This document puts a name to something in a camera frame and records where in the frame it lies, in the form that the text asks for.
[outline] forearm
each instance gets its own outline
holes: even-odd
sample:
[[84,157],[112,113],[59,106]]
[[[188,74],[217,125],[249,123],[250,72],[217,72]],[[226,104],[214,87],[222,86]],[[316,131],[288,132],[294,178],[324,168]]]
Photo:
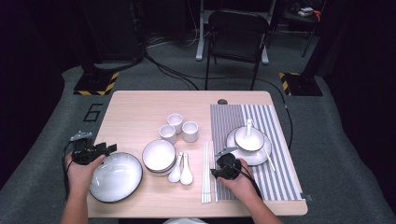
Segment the forearm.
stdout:
[[259,197],[254,197],[244,202],[255,224],[282,223],[280,219],[268,208]]
[[71,192],[64,208],[61,224],[88,223],[88,205],[86,193]]

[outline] striped placemat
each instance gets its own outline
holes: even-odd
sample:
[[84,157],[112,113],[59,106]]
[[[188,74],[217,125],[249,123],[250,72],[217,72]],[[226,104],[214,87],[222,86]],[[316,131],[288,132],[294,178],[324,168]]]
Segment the striped placemat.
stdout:
[[[276,168],[271,169],[268,161],[249,166],[254,174],[262,198],[265,201],[301,200],[296,176],[291,170],[283,133],[276,121],[276,112],[272,105],[211,105],[212,139],[215,153],[226,147],[227,135],[235,128],[246,126],[252,119],[254,127],[264,132],[271,141],[271,159]],[[231,191],[218,182],[219,200],[236,200]]]

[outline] human arm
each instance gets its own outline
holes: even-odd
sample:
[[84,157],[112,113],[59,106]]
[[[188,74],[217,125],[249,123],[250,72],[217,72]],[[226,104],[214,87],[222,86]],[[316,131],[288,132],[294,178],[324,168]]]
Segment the human arm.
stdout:
[[64,208],[61,224],[88,223],[88,190],[92,181],[93,171],[102,164],[105,157],[105,155],[102,155],[88,165],[79,165],[72,162],[71,153],[66,156],[66,166],[70,164],[67,171],[70,193]]
[[[248,164],[239,159],[242,166],[247,168]],[[282,223],[282,221],[267,207],[264,201],[257,195],[251,181],[244,175],[239,175],[235,180],[227,180],[219,177],[219,182],[229,188],[235,197],[247,208],[255,224]]]

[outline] stacked bowls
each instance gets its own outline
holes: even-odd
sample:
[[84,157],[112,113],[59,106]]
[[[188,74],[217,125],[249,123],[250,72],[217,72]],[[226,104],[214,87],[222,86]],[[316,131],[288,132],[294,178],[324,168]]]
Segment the stacked bowls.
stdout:
[[154,175],[168,175],[177,161],[174,146],[166,140],[154,140],[143,150],[143,163]]

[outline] gray carpet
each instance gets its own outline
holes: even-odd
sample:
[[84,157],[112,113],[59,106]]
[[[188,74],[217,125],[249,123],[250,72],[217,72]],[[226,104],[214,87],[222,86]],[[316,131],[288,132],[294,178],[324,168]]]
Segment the gray carpet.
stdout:
[[[291,138],[290,122],[279,91],[279,72],[301,72],[314,44],[305,58],[301,57],[305,39],[300,35],[276,34],[268,49],[270,63],[261,65],[254,91],[269,91],[287,142]],[[192,77],[202,90],[205,85],[205,57],[196,62],[196,43],[182,47],[178,43],[148,48],[158,63]],[[116,67],[119,64],[102,64]],[[211,66],[211,77],[238,76],[251,73],[252,65],[219,61]],[[64,208],[64,185],[61,153],[68,139],[77,131],[95,136],[111,94],[120,90],[192,90],[180,80],[168,77],[157,67],[143,60],[120,72],[111,94],[80,96],[73,94],[82,70],[72,68],[63,73],[64,94],[47,126],[32,146],[21,165],[0,192],[0,223],[56,223]],[[332,95],[322,77],[316,77],[322,97],[284,96],[292,119],[290,153],[305,194],[314,197],[308,202],[308,213],[302,217],[282,217],[286,223],[396,223],[396,217],[385,202],[372,172],[361,162],[355,148],[343,132]],[[210,90],[247,91],[250,79],[213,79]],[[92,104],[103,104],[97,121],[84,122]],[[116,219],[92,218],[91,223],[118,223]]]

